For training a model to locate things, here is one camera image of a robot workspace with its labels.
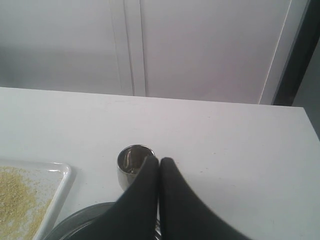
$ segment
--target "stainless steel cup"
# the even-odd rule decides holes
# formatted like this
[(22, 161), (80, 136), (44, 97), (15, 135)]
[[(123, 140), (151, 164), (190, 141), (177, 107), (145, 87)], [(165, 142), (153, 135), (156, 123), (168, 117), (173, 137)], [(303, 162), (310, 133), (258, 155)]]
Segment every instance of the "stainless steel cup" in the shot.
[(132, 184), (148, 156), (155, 156), (155, 154), (144, 145), (131, 145), (120, 152), (117, 159), (117, 175), (123, 190)]

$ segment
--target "white rectangular tray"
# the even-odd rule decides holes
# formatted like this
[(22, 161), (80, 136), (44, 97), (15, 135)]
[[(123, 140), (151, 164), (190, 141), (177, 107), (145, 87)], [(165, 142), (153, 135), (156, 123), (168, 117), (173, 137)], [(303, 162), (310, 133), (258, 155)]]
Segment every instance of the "white rectangular tray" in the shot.
[(41, 240), (54, 227), (58, 214), (73, 185), (75, 176), (71, 167), (64, 163), (45, 163), (20, 160), (0, 159), (0, 167), (22, 169), (25, 184), (36, 188), (35, 200), (39, 204), (47, 203), (43, 216), (33, 240)]

